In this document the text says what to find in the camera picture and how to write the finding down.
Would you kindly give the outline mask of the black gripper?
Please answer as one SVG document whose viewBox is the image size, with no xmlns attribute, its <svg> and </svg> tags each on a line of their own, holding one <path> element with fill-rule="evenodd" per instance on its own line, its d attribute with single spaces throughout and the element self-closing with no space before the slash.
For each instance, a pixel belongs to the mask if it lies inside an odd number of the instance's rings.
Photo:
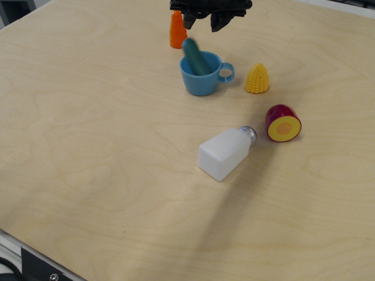
<svg viewBox="0 0 375 281">
<path fill-rule="evenodd" d="M 253 3 L 249 0 L 177 0 L 170 1 L 171 10 L 181 11 L 183 25 L 190 30 L 197 19 L 209 15 L 212 32 L 218 32 L 235 17 L 245 16 Z"/>
</svg>

